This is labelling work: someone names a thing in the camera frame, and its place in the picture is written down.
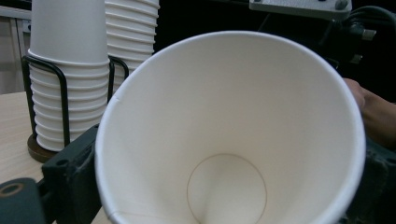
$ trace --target paper cup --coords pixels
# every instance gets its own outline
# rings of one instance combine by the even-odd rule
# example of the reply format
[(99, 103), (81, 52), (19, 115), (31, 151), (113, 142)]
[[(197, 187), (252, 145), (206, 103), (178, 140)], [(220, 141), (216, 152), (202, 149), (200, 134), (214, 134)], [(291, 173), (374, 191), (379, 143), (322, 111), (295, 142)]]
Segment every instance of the paper cup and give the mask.
[[(91, 76), (97, 76), (98, 74), (103, 74), (108, 72), (108, 66), (109, 66), (110, 60), (107, 58), (107, 61), (99, 64), (76, 64), (76, 63), (70, 63), (70, 64), (60, 64), (60, 63), (54, 63), (55, 66), (57, 66), (66, 76), (70, 77), (91, 77)], [(41, 67), (37, 64), (29, 64), (29, 68), (31, 71), (36, 71), (36, 72), (48, 72), (52, 73), (52, 70), (49, 70), (46, 67)]]
[(158, 13), (154, 14), (137, 7), (127, 7), (113, 3), (106, 3), (106, 13), (152, 24), (156, 24), (158, 19)]
[(152, 51), (154, 50), (155, 41), (131, 38), (126, 35), (116, 35), (116, 34), (107, 33), (107, 43), (109, 45), (123, 46), (127, 49)]
[(104, 1), (34, 1), (29, 52), (54, 63), (103, 63), (105, 23)]
[[(97, 111), (95, 115), (91, 115), (89, 117), (80, 117), (80, 118), (70, 118), (69, 119), (69, 127), (70, 130), (85, 130), (87, 131), (91, 126), (100, 122), (100, 119), (103, 115), (103, 111)], [(35, 111), (35, 122), (41, 123), (48, 128), (63, 130), (63, 119), (62, 117), (56, 118), (52, 116), (48, 116), (45, 114), (41, 114), (39, 111)]]
[(120, 25), (124, 27), (131, 27), (136, 30), (141, 30), (148, 33), (155, 33), (157, 24), (148, 23), (146, 21), (133, 20), (130, 18), (122, 17), (117, 14), (106, 13), (106, 24)]
[[(59, 78), (51, 72), (47, 72), (34, 66), (30, 66), (30, 76), (32, 80), (39, 80), (41, 83), (46, 83), (48, 85), (59, 86)], [(75, 74), (64, 74), (67, 82), (67, 87), (72, 88), (90, 88), (92, 86), (105, 85), (108, 82), (109, 69), (102, 71), (98, 74), (90, 74), (87, 76), (75, 75)]]
[[(37, 131), (37, 134), (50, 141), (58, 143), (64, 142), (64, 130), (51, 129), (40, 123), (36, 124), (35, 130)], [(82, 132), (70, 132), (70, 141), (76, 140), (84, 132), (86, 132), (86, 130)]]
[[(41, 85), (39, 83), (33, 82), (32, 89), (34, 89), (35, 91), (40, 91), (40, 92), (46, 93), (53, 97), (59, 97), (59, 99), (61, 98), (61, 89), (59, 86), (52, 88), (48, 85)], [(108, 91), (108, 82), (106, 85), (100, 85), (97, 88), (79, 88), (79, 89), (68, 88), (67, 96), (70, 99), (76, 99), (76, 100), (77, 99), (85, 99), (85, 98), (91, 99), (92, 97), (95, 98), (97, 95), (100, 95), (106, 91)]]
[(151, 14), (158, 14), (160, 9), (159, 1), (139, 1), (139, 0), (106, 0), (105, 4), (117, 4), (125, 7), (136, 7)]
[[(35, 103), (34, 111), (37, 111), (40, 114), (48, 115), (54, 118), (62, 117), (61, 108), (43, 105), (40, 102), (38, 102), (36, 99), (34, 99), (34, 103)], [(103, 113), (105, 109), (106, 109), (106, 101), (85, 110), (69, 109), (68, 113), (70, 119), (81, 118), (81, 117), (86, 118), (86, 117), (94, 116), (95, 114), (97, 114), (98, 111), (101, 111)]]
[[(32, 89), (33, 92), (33, 99), (37, 102), (41, 103), (42, 105), (48, 105), (51, 107), (58, 107), (62, 108), (62, 100), (61, 97), (52, 96), (46, 94), (41, 91), (37, 91), (36, 89)], [(108, 90), (104, 91), (103, 93), (93, 96), (93, 97), (78, 97), (78, 98), (68, 98), (68, 107), (69, 109), (87, 109), (91, 108), (92, 106), (96, 106), (102, 104), (103, 101), (107, 100), (107, 92)]]
[[(30, 75), (30, 79), (32, 80), (32, 82), (36, 83), (37, 85), (46, 87), (46, 88), (51, 88), (51, 89), (56, 89), (57, 91), (60, 90), (60, 85), (59, 82), (58, 83), (49, 83), (49, 82), (45, 82), (42, 81), (40, 79), (37, 79), (36, 77), (33, 77), (32, 75)], [(87, 87), (76, 87), (70, 84), (67, 84), (67, 89), (69, 91), (95, 91), (95, 90), (99, 90), (102, 89), (104, 87), (108, 87), (108, 79), (103, 79), (103, 83), (99, 83), (98, 85), (91, 85), (91, 86), (87, 86)]]
[(117, 57), (119, 59), (133, 58), (137, 60), (146, 60), (152, 56), (152, 51), (144, 51), (138, 49), (126, 49), (119, 46), (108, 45), (108, 55)]
[(227, 31), (132, 72), (101, 120), (95, 172), (114, 223), (332, 224), (365, 156), (361, 112), (325, 60)]
[(154, 42), (155, 33), (149, 33), (142, 30), (137, 30), (130, 27), (124, 27), (115, 24), (106, 24), (106, 29), (108, 33), (115, 34), (115, 35), (124, 35), (134, 39), (143, 39), (149, 42)]
[(39, 146), (49, 151), (60, 152), (64, 149), (63, 142), (57, 142), (54, 141), (53, 139), (48, 139), (45, 136), (42, 136), (41, 134), (37, 135), (36, 141)]

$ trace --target round base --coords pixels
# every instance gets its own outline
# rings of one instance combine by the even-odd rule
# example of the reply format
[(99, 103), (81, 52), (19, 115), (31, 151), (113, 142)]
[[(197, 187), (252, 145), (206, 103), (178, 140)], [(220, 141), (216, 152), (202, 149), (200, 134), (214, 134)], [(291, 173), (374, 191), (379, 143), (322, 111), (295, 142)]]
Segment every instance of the round base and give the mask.
[(55, 156), (58, 152), (54, 151), (49, 151), (41, 147), (35, 138), (33, 138), (33, 135), (30, 135), (29, 139), (27, 140), (27, 148), (29, 150), (30, 156), (35, 159), (36, 161), (39, 162), (46, 162), (53, 156)]
[(266, 203), (259, 170), (232, 154), (202, 161), (191, 174), (187, 196), (199, 223), (258, 223)]

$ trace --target wooden table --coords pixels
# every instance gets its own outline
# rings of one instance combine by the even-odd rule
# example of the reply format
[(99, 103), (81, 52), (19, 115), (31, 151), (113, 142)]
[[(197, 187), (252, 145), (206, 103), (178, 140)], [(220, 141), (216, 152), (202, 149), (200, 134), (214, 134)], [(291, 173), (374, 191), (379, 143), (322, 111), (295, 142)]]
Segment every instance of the wooden table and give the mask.
[[(43, 178), (42, 163), (28, 152), (27, 140), (32, 134), (25, 92), (0, 95), (0, 184), (8, 180)], [(101, 209), (92, 223), (110, 223)]]

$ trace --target gray device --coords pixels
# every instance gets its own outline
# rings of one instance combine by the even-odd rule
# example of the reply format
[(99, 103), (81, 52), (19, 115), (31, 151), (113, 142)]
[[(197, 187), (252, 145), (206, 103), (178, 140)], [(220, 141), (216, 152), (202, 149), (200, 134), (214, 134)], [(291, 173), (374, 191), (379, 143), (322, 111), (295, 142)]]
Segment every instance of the gray device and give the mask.
[(352, 10), (351, 0), (249, 0), (258, 11), (342, 21)]

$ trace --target stack of paper cups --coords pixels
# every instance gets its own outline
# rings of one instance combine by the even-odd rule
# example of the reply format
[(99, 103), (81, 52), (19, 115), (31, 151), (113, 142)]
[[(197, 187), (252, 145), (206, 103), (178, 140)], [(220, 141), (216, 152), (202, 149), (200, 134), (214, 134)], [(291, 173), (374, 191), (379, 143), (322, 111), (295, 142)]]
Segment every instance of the stack of paper cups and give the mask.
[[(123, 60), (130, 73), (154, 52), (159, 0), (106, 0), (108, 55)], [(122, 67), (115, 66), (115, 92), (124, 80)]]
[[(53, 63), (66, 77), (70, 140), (100, 122), (106, 109), (109, 59), (105, 2), (35, 0), (29, 55)], [(30, 64), (37, 143), (64, 148), (59, 78)]]

